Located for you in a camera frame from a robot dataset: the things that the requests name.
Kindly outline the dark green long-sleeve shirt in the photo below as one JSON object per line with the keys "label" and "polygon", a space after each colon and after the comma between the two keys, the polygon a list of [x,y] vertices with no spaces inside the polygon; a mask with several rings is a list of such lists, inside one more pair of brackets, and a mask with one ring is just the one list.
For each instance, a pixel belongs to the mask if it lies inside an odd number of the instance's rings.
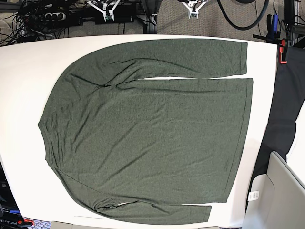
{"label": "dark green long-sleeve shirt", "polygon": [[247,43],[166,39],[89,53],[57,80],[38,127],[71,198],[114,220],[207,222],[243,153]]}

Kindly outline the black garment on right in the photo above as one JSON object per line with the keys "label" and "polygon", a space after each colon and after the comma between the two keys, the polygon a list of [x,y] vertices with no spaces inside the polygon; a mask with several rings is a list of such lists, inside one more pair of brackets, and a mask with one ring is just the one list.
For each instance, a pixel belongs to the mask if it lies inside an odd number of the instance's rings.
{"label": "black garment on right", "polygon": [[296,120],[305,100],[305,50],[290,47],[285,60],[287,63],[277,65],[271,109],[249,192],[253,180],[267,173],[271,152],[276,151],[286,161],[295,138]]}

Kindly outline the white price tag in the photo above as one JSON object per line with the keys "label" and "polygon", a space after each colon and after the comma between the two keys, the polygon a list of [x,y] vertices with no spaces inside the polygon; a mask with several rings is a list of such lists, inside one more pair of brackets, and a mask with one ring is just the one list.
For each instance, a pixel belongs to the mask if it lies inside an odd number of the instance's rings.
{"label": "white price tag", "polygon": [[259,190],[249,192],[247,201],[255,201],[258,199],[259,199]]}

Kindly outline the white power strip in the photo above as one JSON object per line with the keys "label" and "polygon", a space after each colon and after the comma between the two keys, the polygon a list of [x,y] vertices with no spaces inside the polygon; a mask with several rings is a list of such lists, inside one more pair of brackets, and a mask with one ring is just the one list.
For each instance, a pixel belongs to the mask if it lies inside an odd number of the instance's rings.
{"label": "white power strip", "polygon": [[46,13],[40,15],[41,21],[63,21],[66,19],[66,14],[63,12]]}

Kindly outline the red clamp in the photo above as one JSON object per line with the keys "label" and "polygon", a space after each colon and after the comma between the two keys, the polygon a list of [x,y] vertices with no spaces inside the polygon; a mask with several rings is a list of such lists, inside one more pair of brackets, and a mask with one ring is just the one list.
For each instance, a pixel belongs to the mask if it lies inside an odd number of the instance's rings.
{"label": "red clamp", "polygon": [[286,53],[287,53],[287,47],[288,47],[288,41],[287,39],[282,39],[280,43],[280,49],[279,49],[279,58],[281,64],[286,64]]}

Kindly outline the grey plastic bin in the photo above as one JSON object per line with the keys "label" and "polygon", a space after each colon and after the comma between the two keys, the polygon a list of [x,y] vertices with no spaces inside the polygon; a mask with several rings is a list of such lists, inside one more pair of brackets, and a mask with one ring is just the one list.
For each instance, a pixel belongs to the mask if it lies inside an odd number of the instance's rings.
{"label": "grey plastic bin", "polygon": [[258,190],[259,199],[248,202],[243,229],[305,227],[305,185],[275,151],[267,173],[253,180],[251,192]]}

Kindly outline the black box with orange logo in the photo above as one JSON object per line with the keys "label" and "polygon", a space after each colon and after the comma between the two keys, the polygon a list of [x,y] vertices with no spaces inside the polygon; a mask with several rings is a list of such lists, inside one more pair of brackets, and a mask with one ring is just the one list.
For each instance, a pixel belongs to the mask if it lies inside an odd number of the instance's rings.
{"label": "black box with orange logo", "polygon": [[35,225],[33,220],[25,219],[21,215],[2,165],[0,165],[0,224],[13,229],[25,229]]}

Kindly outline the blue handled clamp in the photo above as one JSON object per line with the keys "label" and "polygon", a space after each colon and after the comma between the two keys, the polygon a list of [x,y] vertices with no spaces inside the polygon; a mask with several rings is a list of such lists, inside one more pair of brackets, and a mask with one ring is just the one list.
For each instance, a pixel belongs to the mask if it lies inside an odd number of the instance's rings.
{"label": "blue handled clamp", "polygon": [[267,24],[267,39],[275,40],[278,34],[278,15],[268,14],[266,18]]}

